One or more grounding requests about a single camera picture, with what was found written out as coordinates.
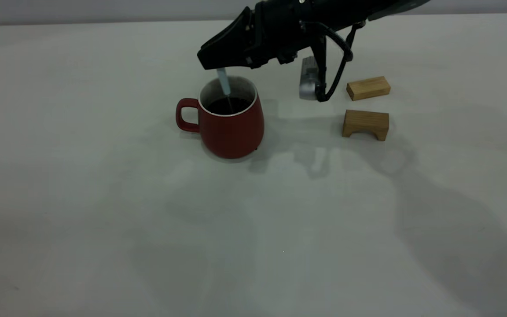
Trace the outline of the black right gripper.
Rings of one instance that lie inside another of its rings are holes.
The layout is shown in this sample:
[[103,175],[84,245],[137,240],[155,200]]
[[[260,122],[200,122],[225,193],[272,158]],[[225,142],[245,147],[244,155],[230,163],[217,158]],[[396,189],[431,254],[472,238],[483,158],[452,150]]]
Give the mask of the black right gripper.
[[[313,0],[267,0],[245,7],[221,32],[203,44],[197,53],[205,70],[227,67],[256,69],[274,58],[280,64],[293,62],[297,52],[311,48],[317,60],[325,59],[327,41],[315,21]],[[252,55],[247,50],[252,46]]]

